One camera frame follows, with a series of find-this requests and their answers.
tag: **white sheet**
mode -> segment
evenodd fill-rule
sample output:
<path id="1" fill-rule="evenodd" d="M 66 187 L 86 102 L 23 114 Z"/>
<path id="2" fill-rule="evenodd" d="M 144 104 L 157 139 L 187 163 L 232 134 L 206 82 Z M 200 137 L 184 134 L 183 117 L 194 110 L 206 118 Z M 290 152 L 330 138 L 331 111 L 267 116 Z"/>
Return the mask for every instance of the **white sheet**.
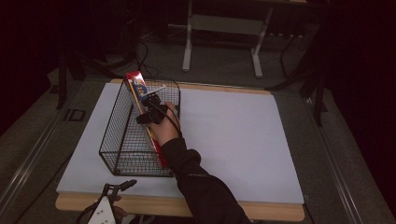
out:
<path id="1" fill-rule="evenodd" d="M 124 194 L 182 197 L 174 178 L 114 176 L 100 158 L 119 88 L 106 84 L 57 191 L 101 193 L 105 183 L 136 179 Z M 182 89 L 180 115 L 187 146 L 238 201 L 304 203 L 272 95 Z"/>

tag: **black wire basket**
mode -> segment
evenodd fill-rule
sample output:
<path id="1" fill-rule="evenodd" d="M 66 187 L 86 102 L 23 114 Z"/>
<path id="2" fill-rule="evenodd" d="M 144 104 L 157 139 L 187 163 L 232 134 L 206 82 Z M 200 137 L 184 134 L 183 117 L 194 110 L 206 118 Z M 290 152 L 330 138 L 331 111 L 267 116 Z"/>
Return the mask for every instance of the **black wire basket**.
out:
<path id="1" fill-rule="evenodd" d="M 180 117 L 180 89 L 171 79 L 146 79 L 148 91 L 166 88 L 156 93 L 162 104 L 172 102 L 176 115 Z M 140 115 L 131 90 L 125 84 L 120 85 L 117 100 L 111 112 L 106 132 L 99 149 L 99 155 L 113 175 L 126 176 L 172 176 L 164 167 L 163 158 L 155 150 L 147 136 L 147 127 L 138 124 Z"/>

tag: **metal leg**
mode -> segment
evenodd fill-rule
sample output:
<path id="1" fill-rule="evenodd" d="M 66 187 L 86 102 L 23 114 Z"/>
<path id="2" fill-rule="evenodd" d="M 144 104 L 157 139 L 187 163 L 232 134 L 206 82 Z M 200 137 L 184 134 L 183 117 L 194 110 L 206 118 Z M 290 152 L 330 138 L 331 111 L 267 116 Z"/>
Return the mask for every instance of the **metal leg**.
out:
<path id="1" fill-rule="evenodd" d="M 257 42 L 256 47 L 251 49 L 251 58 L 253 60 L 254 73 L 256 75 L 256 78 L 262 78 L 262 67 L 260 66 L 259 52 L 260 48 L 262 47 L 262 41 L 264 40 L 265 32 L 267 30 L 273 10 L 274 9 L 272 7 L 268 9 L 267 16 L 265 18 L 265 21 L 262 23 L 262 29 L 259 33 L 259 41 Z"/>
<path id="2" fill-rule="evenodd" d="M 191 17 L 192 17 L 192 0 L 189 0 L 189 16 L 187 18 L 187 43 L 186 48 L 184 50 L 184 59 L 183 59 L 183 72 L 190 71 L 190 61 L 191 61 Z"/>

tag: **black cable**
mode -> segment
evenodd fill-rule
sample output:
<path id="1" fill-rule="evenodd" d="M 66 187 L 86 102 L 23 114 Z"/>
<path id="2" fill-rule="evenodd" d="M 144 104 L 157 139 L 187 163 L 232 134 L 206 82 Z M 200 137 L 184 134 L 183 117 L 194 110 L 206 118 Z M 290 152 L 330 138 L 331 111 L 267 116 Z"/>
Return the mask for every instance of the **black cable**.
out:
<path id="1" fill-rule="evenodd" d="M 312 218 L 311 212 L 309 211 L 308 207 L 306 206 L 306 203 L 303 203 L 303 207 L 305 208 L 306 213 L 309 216 L 309 219 L 311 219 L 312 224 L 315 224 L 315 220 Z"/>
<path id="2" fill-rule="evenodd" d="M 61 171 L 61 169 L 66 165 L 66 163 L 70 160 L 70 158 L 72 157 L 73 153 L 70 153 L 70 155 L 66 158 L 66 160 L 64 160 L 61 164 L 61 166 L 58 168 L 58 170 L 55 172 L 55 174 L 51 177 L 51 179 L 49 180 L 49 182 L 46 184 L 46 186 L 44 186 L 44 188 L 37 194 L 37 196 L 35 196 L 35 198 L 32 200 L 32 202 L 22 211 L 22 213 L 17 217 L 17 219 L 15 219 L 15 221 L 13 222 L 14 224 L 17 224 L 21 218 L 24 217 L 24 215 L 26 215 L 26 213 L 29 211 L 29 209 L 37 202 L 37 200 L 41 197 L 41 195 L 44 193 L 44 191 L 46 191 L 46 189 L 49 187 L 49 185 L 52 183 L 53 179 L 55 179 L 56 175 L 59 174 L 59 172 Z"/>

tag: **human arm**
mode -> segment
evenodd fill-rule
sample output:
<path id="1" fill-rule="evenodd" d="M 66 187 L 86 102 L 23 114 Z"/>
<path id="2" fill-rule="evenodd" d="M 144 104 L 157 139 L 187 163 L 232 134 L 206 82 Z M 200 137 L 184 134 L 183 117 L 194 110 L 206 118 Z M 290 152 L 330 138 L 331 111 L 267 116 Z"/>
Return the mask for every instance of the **human arm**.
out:
<path id="1" fill-rule="evenodd" d="M 167 115 L 176 119 L 170 110 Z M 200 166 L 200 154 L 194 149 L 187 149 L 185 140 L 167 118 L 159 125 L 150 124 L 150 128 L 176 174 L 177 187 L 197 223 L 250 223 L 227 186 Z"/>

